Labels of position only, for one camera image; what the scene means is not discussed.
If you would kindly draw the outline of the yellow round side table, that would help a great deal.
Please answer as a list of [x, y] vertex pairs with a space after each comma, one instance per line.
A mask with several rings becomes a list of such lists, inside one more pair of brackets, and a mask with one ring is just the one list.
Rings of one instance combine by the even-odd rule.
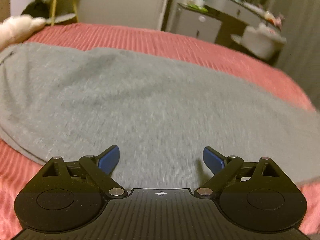
[[78, 23], [78, 4], [80, 0], [50, 0], [49, 18], [46, 25]]

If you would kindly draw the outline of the white pillow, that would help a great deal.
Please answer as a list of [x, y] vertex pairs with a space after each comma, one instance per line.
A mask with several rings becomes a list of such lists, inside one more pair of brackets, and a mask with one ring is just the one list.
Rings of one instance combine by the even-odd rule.
[[33, 18], [30, 15], [10, 16], [1, 23], [1, 51], [12, 44], [21, 43], [40, 31], [46, 25], [46, 19]]

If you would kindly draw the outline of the white fluffy stool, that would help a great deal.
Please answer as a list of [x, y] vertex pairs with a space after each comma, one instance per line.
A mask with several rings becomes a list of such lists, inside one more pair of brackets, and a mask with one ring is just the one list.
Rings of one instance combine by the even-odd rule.
[[280, 32], [260, 23], [258, 27], [247, 26], [242, 36], [232, 34], [235, 47], [248, 55], [263, 61], [270, 61], [286, 44], [286, 38]]

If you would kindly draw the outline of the black bag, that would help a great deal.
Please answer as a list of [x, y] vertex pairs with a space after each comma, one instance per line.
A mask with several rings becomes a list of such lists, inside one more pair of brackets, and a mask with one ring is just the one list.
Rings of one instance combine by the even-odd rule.
[[44, 0], [34, 0], [29, 3], [21, 12], [21, 15], [29, 15], [33, 18], [41, 17], [48, 19], [50, 16], [49, 2]]

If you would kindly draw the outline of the grey small cabinet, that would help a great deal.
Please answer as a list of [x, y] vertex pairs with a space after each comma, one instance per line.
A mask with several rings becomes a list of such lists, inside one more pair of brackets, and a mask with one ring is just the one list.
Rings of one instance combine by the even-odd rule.
[[201, 12], [178, 3], [170, 32], [223, 45], [223, 20], [217, 13]]

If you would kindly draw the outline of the red ribbed bedspread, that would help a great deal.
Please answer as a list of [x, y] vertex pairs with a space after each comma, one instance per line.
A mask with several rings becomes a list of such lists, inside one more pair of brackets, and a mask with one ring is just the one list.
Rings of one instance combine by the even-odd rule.
[[[289, 76], [242, 53], [197, 39], [161, 31], [114, 25], [77, 23], [45, 27], [29, 42], [90, 50], [97, 47], [132, 50], [182, 60], [234, 75], [307, 111], [315, 111], [309, 97]], [[21, 229], [14, 199], [40, 169], [1, 142], [1, 239], [11, 239]]]

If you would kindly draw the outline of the grey sweatpants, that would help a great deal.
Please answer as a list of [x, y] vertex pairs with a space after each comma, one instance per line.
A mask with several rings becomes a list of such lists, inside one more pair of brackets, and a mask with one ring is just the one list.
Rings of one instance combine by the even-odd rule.
[[44, 164], [120, 148], [112, 177], [196, 188], [210, 146], [272, 158], [295, 182], [319, 177], [319, 113], [240, 78], [128, 50], [25, 43], [1, 52], [1, 138]]

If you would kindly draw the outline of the dark vanity desk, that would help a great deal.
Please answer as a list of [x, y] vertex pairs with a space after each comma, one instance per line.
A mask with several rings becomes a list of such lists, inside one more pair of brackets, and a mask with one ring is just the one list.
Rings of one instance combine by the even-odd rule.
[[259, 23], [264, 23], [274, 30], [279, 29], [264, 19], [263, 16], [234, 0], [206, 0], [204, 8], [206, 11], [200, 9], [195, 10], [210, 12], [212, 14], [217, 13], [223, 20], [221, 27], [223, 45], [221, 46], [230, 47], [232, 44], [231, 35], [236, 34], [242, 36], [247, 26], [257, 27]]

